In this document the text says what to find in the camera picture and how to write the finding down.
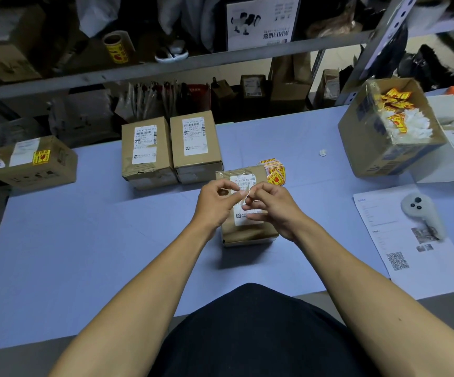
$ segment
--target hand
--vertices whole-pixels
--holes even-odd
[[[245,202],[243,210],[267,210],[267,213],[246,214],[246,218],[270,222],[279,234],[293,242],[296,240],[295,231],[306,222],[312,221],[300,210],[288,190],[282,186],[267,182],[258,183],[249,190]]]
[[[228,194],[227,190],[236,190]],[[215,230],[225,222],[236,203],[246,197],[248,192],[230,180],[213,180],[202,187],[191,223],[206,226],[211,239]]]

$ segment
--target open cardboard box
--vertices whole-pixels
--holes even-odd
[[[441,124],[454,121],[454,95],[428,97],[429,105]],[[436,151],[419,159],[410,167],[416,182],[454,181],[454,147],[446,143]]]
[[[390,89],[411,91],[409,101],[430,120],[433,135],[413,139],[391,137],[381,119],[381,95]],[[356,177],[396,175],[429,152],[446,143],[424,92],[413,78],[367,80],[338,123],[338,129],[352,171]]]

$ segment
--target forearm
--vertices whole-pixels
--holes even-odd
[[[50,377],[146,375],[208,236],[187,226],[73,340]]]
[[[299,228],[297,243],[384,375],[454,375],[454,330],[315,222]]]

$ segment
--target paper sheet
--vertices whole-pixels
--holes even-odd
[[[415,299],[454,292],[454,245],[438,241],[424,221],[401,210],[415,184],[354,195],[361,218],[391,280]]]

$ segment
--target shelf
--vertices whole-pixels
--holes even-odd
[[[73,87],[89,86],[97,83],[137,79],[176,71],[193,70],[211,66],[226,65],[229,63],[278,57],[282,55],[359,45],[360,43],[367,43],[371,33],[371,31],[362,31],[346,35],[314,38],[311,40],[282,43],[280,45],[263,46],[253,49],[190,56],[184,61],[169,64],[147,62],[132,66],[112,67],[97,71],[85,71],[82,73],[48,79],[2,84],[0,85],[0,99],[59,91]]]
[[[408,30],[409,37],[418,37],[418,36],[426,36],[428,34],[438,34],[438,33],[445,33],[447,31],[454,31],[454,14],[446,13],[443,17],[437,21],[436,24],[425,27],[411,27]]]

